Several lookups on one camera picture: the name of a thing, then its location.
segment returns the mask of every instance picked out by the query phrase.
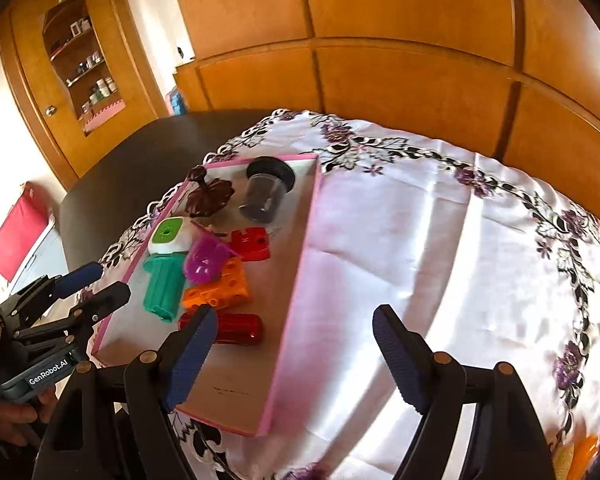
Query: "pink plastic toy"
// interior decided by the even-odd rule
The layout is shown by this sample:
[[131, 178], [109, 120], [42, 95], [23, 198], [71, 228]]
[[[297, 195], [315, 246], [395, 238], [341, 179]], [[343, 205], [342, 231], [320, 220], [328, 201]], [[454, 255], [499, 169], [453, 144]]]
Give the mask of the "pink plastic toy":
[[184, 260], [184, 275], [194, 285], [205, 285], [220, 276], [222, 266], [232, 256], [238, 256], [227, 244], [209, 231], [199, 228]]

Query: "cabinet door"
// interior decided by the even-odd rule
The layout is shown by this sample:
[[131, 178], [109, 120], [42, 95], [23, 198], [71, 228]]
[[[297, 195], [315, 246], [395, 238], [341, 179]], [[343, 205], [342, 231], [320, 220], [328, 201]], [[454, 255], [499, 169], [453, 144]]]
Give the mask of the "cabinet door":
[[111, 0], [16, 0], [11, 23], [33, 100], [78, 177], [157, 118]]

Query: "dark table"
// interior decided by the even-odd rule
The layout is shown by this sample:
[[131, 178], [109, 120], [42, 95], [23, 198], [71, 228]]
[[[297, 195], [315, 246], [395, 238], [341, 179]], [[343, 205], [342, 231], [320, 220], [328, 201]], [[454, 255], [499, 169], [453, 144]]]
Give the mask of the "dark table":
[[67, 193], [59, 227], [69, 270], [99, 260], [147, 204], [270, 110], [196, 112], [153, 121], [99, 161]]

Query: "white floral tablecloth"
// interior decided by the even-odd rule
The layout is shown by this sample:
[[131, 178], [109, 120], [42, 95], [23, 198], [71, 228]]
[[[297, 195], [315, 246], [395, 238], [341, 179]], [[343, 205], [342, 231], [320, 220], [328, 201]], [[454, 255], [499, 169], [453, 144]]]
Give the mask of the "white floral tablecloth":
[[[200, 480], [392, 478], [419, 415], [373, 339], [381, 303], [433, 351], [512, 363], [552, 448], [600, 437], [597, 218], [492, 158], [308, 111], [277, 110], [205, 162], [304, 152], [324, 176], [272, 427], [246, 438], [174, 415]], [[178, 186], [107, 251], [94, 290], [122, 277]], [[466, 406], [445, 478], [458, 476], [471, 422]]]

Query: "white wall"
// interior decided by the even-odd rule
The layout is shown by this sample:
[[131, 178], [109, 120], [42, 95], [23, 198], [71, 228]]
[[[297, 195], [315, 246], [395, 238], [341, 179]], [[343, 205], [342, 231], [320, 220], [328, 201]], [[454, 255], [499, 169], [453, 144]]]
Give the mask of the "white wall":
[[177, 47], [186, 61], [193, 56], [177, 0], [129, 0], [129, 6], [160, 93], [165, 95], [175, 86], [173, 72], [182, 63]]
[[[173, 88], [173, 72], [181, 63], [177, 47], [183, 49], [185, 59], [193, 56], [177, 0], [129, 0], [129, 4], [156, 82], [164, 95]], [[18, 199], [20, 185], [27, 180], [44, 186], [58, 203], [66, 193], [33, 142], [0, 61], [0, 225]]]
[[58, 203], [64, 198], [64, 189], [22, 120], [0, 61], [0, 225], [27, 180], [41, 184]]

